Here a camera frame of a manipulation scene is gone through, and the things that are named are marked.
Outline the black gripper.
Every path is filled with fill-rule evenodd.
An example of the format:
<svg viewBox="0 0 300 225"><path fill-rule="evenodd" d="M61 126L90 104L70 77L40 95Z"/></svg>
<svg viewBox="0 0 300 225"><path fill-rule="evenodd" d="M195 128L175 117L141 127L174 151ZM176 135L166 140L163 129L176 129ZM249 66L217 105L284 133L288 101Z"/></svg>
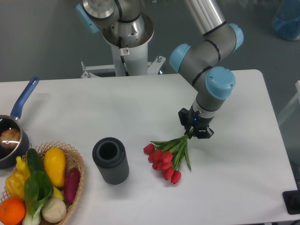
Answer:
<svg viewBox="0 0 300 225"><path fill-rule="evenodd" d="M180 123L185 129L185 134L192 132L191 137L198 139L209 139L214 135L214 131L208 127L213 117L204 118L192 107L189 110L182 108L178 115Z"/></svg>

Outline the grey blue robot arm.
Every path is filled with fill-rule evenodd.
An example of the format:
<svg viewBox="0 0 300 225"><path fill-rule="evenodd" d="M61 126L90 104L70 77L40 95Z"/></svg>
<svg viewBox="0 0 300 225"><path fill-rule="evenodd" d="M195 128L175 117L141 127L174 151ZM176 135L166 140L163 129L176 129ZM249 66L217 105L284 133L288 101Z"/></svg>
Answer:
<svg viewBox="0 0 300 225"><path fill-rule="evenodd" d="M179 118L185 133L210 138L209 127L216 111L235 86L232 71L218 63L243 43L242 30L227 23L214 0L188 0L186 5L204 37L196 48L181 44L169 63L196 91L190 109L181 109ZM149 72L148 42L154 33L152 20L141 11L138 0L82 0L76 13L87 30L101 32L111 46L117 76Z"/></svg>

